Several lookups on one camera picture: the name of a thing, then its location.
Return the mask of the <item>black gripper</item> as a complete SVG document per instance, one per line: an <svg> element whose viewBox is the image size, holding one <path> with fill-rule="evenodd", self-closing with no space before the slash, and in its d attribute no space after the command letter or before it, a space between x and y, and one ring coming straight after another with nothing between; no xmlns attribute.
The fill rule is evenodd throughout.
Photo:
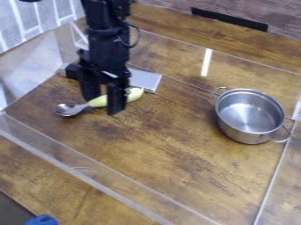
<svg viewBox="0 0 301 225"><path fill-rule="evenodd" d="M101 94L100 83L107 84L107 113L113 115L127 105L127 87L131 73L125 63L129 60L129 27L85 28L88 49L78 50L78 85L82 98L89 101Z"/></svg>

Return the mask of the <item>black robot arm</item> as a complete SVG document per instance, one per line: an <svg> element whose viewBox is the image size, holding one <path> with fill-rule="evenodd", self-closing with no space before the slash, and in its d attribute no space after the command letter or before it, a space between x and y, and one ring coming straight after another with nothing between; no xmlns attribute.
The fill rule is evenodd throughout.
<svg viewBox="0 0 301 225"><path fill-rule="evenodd" d="M80 49L77 79L82 98L89 101L101 95L100 85L107 87L107 113L113 115L125 108L127 89L131 72L125 62L129 60L129 28L119 20L117 7L129 7L120 0L81 0L85 15L88 49Z"/></svg>

